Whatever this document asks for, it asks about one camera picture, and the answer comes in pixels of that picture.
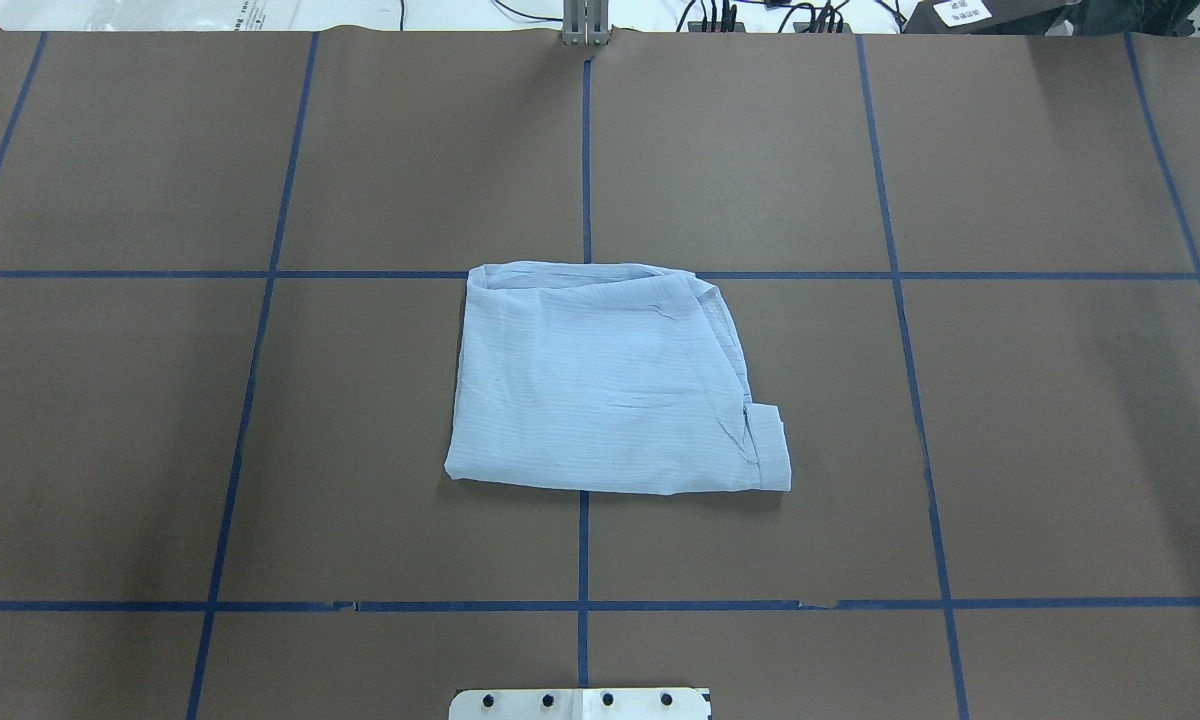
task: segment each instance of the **white surface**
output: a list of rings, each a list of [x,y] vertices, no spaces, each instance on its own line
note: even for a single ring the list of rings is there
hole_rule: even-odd
[[[938,19],[948,28],[966,26],[966,24],[992,17],[982,0],[947,0],[946,2],[936,2],[932,8],[935,13],[938,13]]]
[[[449,720],[708,720],[708,694],[695,688],[536,689],[536,691],[463,691],[449,703]],[[553,704],[545,707],[550,694]],[[606,706],[604,696],[612,696]],[[672,703],[661,703],[670,694]],[[485,696],[494,704],[485,707]]]
[[[791,490],[719,288],[684,270],[520,260],[468,274],[450,478],[650,493]]]
[[[524,13],[560,17],[563,0],[505,0]],[[325,29],[340,24],[364,28],[400,26],[400,0],[266,0],[266,23],[260,29]],[[5,29],[234,29],[244,0],[0,0],[0,26]],[[910,14],[916,0],[902,0]],[[672,32],[684,10],[679,0],[610,0],[608,19],[616,28],[646,32]],[[738,6],[738,20],[748,32],[774,32],[786,8],[763,4]],[[856,32],[896,32],[892,16],[874,0],[851,0],[844,19]],[[804,19],[805,10],[792,20]],[[700,10],[690,13],[701,19]],[[520,29],[558,28],[504,12],[490,0],[404,0],[404,29]]]

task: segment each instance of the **brown table surface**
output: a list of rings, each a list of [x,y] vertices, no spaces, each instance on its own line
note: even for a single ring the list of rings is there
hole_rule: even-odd
[[[517,259],[719,283],[792,492],[445,478]],[[1200,40],[0,32],[0,718],[578,684],[1200,719]]]

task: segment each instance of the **blue tape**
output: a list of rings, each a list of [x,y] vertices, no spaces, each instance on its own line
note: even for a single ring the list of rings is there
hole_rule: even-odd
[[[232,536],[232,516],[235,512],[235,496],[240,486],[240,466],[244,463],[244,437],[250,428],[253,413],[253,397],[257,389],[258,360],[262,356],[262,341],[266,336],[268,318],[271,314],[271,296],[275,293],[275,272],[280,264],[281,245],[284,242],[286,218],[289,212],[289,196],[293,192],[293,178],[298,172],[298,151],[302,145],[302,126],[307,116],[307,100],[311,96],[311,78],[316,72],[316,52],[320,49],[320,34],[311,34],[311,47],[307,49],[307,72],[302,74],[302,95],[298,101],[298,119],[294,120],[293,145],[289,150],[289,168],[284,173],[284,190],[280,197],[280,214],[276,218],[275,241],[271,246],[271,277],[266,278],[266,289],[262,293],[262,311],[258,314],[258,329],[253,337],[253,355],[248,358],[248,380],[245,382],[244,408],[240,410],[240,425],[235,433],[235,452],[230,457],[230,479],[226,485],[226,502],[222,503],[222,523],[217,534],[217,548],[212,553],[212,575],[208,583],[208,601],[217,602],[222,584],[222,565],[226,564],[226,545]],[[196,673],[192,676],[192,689],[187,701],[187,720],[194,720],[199,710],[199,694],[204,683],[204,666],[208,664],[208,648],[214,635],[214,612],[204,612],[204,624],[200,630],[200,644],[196,655]]]
[[[293,602],[293,601],[228,601],[216,602],[215,612],[340,612],[356,610],[358,604],[350,601],[334,602]]]
[[[5,154],[10,151],[10,142],[14,138],[14,128],[18,127],[18,118],[23,114],[23,106],[28,103],[28,95],[32,91],[32,80],[36,79],[36,70],[40,67],[40,59],[44,54],[44,44],[48,42],[48,32],[42,32],[36,44],[36,53],[32,61],[26,67],[26,76],[23,78],[23,86],[18,91],[18,100],[14,109],[8,114],[8,122],[5,126],[5,136],[0,138],[0,167],[5,164]]]
[[[35,280],[264,280],[268,270],[0,270],[0,278]]]
[[[192,674],[192,691],[187,697],[187,720],[196,720],[199,712],[199,696],[204,688],[204,666],[208,665],[208,644],[214,636],[214,612],[210,610],[204,614],[204,623],[200,625],[200,641],[196,652],[196,670]]]
[[[1147,88],[1144,86],[1144,73],[1138,67],[1138,53],[1134,50],[1134,36],[1124,34],[1124,53],[1129,55],[1129,70],[1134,74],[1134,90],[1138,92],[1138,103],[1142,110],[1142,120],[1147,124],[1147,136],[1152,142],[1152,150],[1156,151],[1156,161],[1159,164],[1160,174],[1164,176],[1164,187],[1168,197],[1172,202],[1172,212],[1177,215],[1177,226],[1182,230],[1182,241],[1186,242],[1186,253],[1190,257],[1190,265],[1195,269],[1200,283],[1200,252],[1195,247],[1195,238],[1192,234],[1190,223],[1186,222],[1186,210],[1182,209],[1182,199],[1177,193],[1177,184],[1174,182],[1174,174],[1168,168],[1168,158],[1164,156],[1164,146],[1159,140],[1159,132],[1156,131],[1156,119],[1152,118],[1152,109],[1147,101]]]
[[[596,600],[595,612],[733,612],[802,610],[796,600]]]
[[[694,272],[704,281],[888,281],[893,272],[857,270],[797,270],[797,272],[755,272],[755,270],[704,270]]]
[[[467,270],[276,270],[275,277],[286,280],[464,281],[467,280]]]
[[[592,60],[582,61],[582,262],[592,263]],[[578,688],[590,684],[592,493],[578,493]]]
[[[952,581],[947,575],[947,553],[942,542],[942,518],[938,515],[938,493],[934,488],[934,464],[929,460],[929,433],[924,427],[924,409],[920,406],[920,383],[916,378],[916,356],[911,350],[911,329],[907,324],[906,299],[902,295],[902,275],[898,265],[898,246],[893,241],[893,217],[889,214],[889,196],[884,186],[884,163],[880,157],[880,133],[875,126],[875,108],[871,104],[871,79],[866,67],[866,46],[862,36],[857,41],[857,68],[862,77],[862,102],[866,108],[866,130],[871,140],[871,163],[875,167],[875,191],[880,202],[880,218],[884,224],[884,250],[889,256],[889,272],[893,274],[893,304],[896,305],[898,331],[902,336],[902,360],[906,361],[907,384],[911,389],[911,415],[916,432],[920,437],[920,456],[924,460],[924,482],[929,493],[929,533],[932,538],[934,560],[938,566],[938,588],[943,601],[952,600]],[[955,682],[956,709],[961,720],[970,720],[970,701],[965,694],[965,673],[960,659],[960,638],[956,635],[956,616],[949,607],[943,611],[947,625],[947,650],[950,656],[950,673]]]
[[[1194,272],[900,272],[905,281],[1194,281]]]
[[[582,262],[592,260],[592,55],[582,61]]]
[[[953,610],[1062,610],[1062,607],[1200,607],[1200,596],[958,598]]]
[[[112,601],[0,600],[0,612],[577,612],[572,600],[473,601]],[[887,612],[937,610],[1120,610],[1120,607],[1200,607],[1200,596],[966,596],[842,600],[832,606],[796,600],[594,600],[588,612]]]
[[[473,600],[457,602],[356,602],[356,612],[576,612],[572,600]]]

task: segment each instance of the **folded cloth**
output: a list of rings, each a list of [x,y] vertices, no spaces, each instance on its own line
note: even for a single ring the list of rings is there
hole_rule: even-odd
[[[470,270],[450,478],[654,493],[791,490],[715,286],[650,265]]]

